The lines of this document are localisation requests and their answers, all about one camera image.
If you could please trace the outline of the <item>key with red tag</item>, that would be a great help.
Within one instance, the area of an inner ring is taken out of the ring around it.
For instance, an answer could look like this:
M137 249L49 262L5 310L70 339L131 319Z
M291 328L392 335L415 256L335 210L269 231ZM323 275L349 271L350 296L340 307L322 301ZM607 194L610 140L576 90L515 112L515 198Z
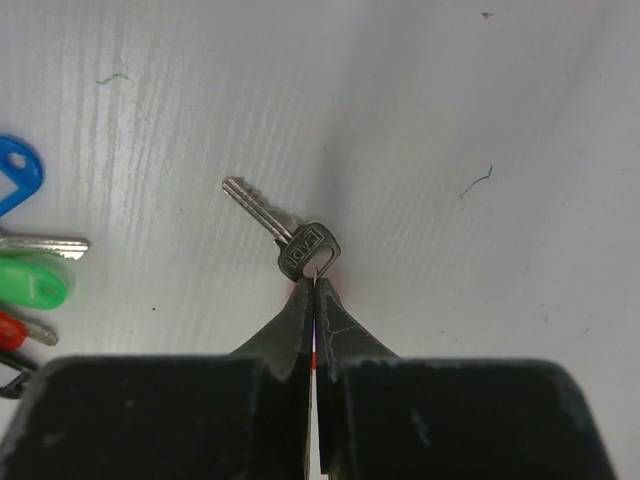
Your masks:
M322 223L297 220L271 205L242 177L225 178L222 189L273 236L279 248L278 268L293 283L282 310L232 354L265 362L271 374L283 380L300 357L311 356L314 280L339 258L341 247Z

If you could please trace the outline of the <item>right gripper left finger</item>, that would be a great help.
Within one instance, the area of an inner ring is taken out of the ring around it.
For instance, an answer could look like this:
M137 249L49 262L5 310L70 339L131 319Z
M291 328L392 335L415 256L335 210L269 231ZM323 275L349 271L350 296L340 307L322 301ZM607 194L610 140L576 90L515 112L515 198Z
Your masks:
M282 310L231 352L257 368L249 395L249 479L309 477L314 284L298 280Z

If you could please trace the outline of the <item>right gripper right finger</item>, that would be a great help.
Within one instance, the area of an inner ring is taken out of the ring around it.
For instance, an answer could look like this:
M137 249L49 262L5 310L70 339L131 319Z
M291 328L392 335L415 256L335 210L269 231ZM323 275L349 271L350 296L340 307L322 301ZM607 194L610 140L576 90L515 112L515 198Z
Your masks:
M314 286L316 398L321 473L339 477L338 431L344 423L341 370L359 358L395 357L396 354L361 325L342 304L331 281L320 278Z

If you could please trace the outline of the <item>silver key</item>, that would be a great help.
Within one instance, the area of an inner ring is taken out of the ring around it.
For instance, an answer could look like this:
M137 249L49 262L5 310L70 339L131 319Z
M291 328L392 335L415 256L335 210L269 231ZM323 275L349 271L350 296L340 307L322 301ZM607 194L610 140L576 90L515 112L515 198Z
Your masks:
M2 254L43 254L68 260L79 260L90 247L91 243L82 238L1 235Z

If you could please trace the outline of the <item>blue key tag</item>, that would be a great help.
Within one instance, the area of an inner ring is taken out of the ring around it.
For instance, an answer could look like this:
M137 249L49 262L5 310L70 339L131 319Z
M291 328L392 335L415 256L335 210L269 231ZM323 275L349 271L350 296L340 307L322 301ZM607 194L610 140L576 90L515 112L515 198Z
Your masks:
M1 173L15 190L1 196L1 215L9 213L38 192L44 182L44 167L37 152L16 137L1 136Z

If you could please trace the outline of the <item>red key tag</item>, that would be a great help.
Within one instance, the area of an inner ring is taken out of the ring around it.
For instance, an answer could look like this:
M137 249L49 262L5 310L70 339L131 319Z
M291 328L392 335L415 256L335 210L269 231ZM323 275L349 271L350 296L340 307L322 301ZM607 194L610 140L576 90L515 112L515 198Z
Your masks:
M32 320L18 319L6 312L1 313L1 350L19 350L24 342L32 339L45 346L55 346L59 337L54 329Z

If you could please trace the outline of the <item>black key tag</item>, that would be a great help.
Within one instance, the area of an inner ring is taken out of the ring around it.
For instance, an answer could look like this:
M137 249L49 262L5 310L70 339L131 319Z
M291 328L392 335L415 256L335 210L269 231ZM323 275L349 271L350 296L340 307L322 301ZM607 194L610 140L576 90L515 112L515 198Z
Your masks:
M38 365L15 352L1 352L0 395L4 399L19 399L31 378L39 369Z

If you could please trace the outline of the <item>green key tag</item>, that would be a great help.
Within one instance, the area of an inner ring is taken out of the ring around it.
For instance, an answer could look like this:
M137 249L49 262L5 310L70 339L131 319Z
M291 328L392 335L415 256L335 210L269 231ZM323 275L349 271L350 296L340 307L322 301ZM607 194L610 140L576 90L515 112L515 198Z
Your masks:
M52 310L66 300L67 272L44 260L1 258L1 302L38 310Z

